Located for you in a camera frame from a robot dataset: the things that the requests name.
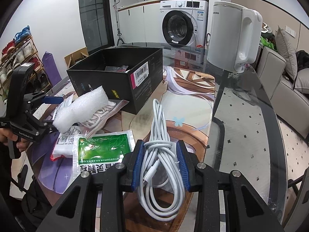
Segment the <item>green packet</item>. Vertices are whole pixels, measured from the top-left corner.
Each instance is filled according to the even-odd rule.
[[[133,151],[135,141],[132,130],[96,134],[90,139],[76,136],[73,145],[73,177],[81,172],[104,172],[115,163],[122,162],[126,153]]]

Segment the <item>white cabinet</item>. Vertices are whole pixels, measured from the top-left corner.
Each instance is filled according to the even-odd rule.
[[[162,23],[159,22],[159,17],[160,3],[144,5],[144,27],[146,42],[162,42]]]
[[[143,6],[119,11],[119,25],[125,43],[145,42]]]

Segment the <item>yellow logo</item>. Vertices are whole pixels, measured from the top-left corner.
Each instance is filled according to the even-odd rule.
[[[112,92],[114,93],[116,98],[118,98],[118,99],[120,98],[115,90],[112,90]]]

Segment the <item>coiled charging cable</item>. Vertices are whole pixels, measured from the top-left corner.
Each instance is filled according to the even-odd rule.
[[[177,216],[184,200],[185,189],[179,171],[176,145],[170,141],[162,105],[157,99],[153,100],[153,112],[154,118],[151,124],[150,139],[144,144],[146,151],[141,167],[137,195],[140,204],[151,217],[158,221],[170,221]],[[153,185],[152,178],[160,164],[166,170],[167,179],[160,185]],[[162,208],[155,199],[153,189],[163,187],[168,182],[171,183],[173,188],[174,200],[171,206]],[[143,191],[144,185],[146,185],[146,196]]]

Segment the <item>gray pillow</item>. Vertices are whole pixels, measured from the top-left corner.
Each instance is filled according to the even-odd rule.
[[[295,81],[295,89],[301,93],[309,94],[309,68],[298,72]]]
[[[278,53],[286,60],[285,71],[295,81],[297,75],[295,50],[289,42],[288,34],[279,26],[275,35],[275,41]]]

